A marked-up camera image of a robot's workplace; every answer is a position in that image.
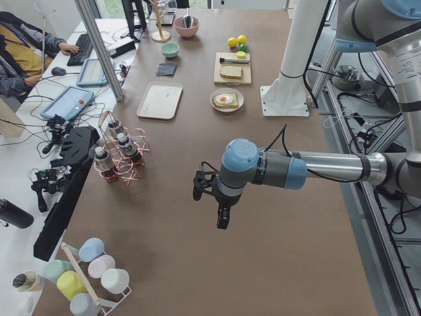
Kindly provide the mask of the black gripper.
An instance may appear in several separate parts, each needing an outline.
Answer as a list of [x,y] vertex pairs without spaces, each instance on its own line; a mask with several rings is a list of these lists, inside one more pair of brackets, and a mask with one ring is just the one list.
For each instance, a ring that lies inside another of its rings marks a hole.
[[218,218],[216,227],[226,230],[230,222],[230,208],[238,203],[240,195],[227,196],[219,190],[215,193],[215,199],[218,202]]

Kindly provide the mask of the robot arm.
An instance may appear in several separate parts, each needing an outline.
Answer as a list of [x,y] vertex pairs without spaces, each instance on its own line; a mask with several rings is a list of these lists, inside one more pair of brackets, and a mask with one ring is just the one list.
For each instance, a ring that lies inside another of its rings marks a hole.
[[232,140],[212,183],[218,201],[217,227],[225,229],[230,209],[247,183],[297,190],[310,177],[337,182],[388,185],[420,196],[420,2],[340,1],[335,46],[341,52],[384,51],[390,64],[411,150],[406,154],[331,154],[258,148]]

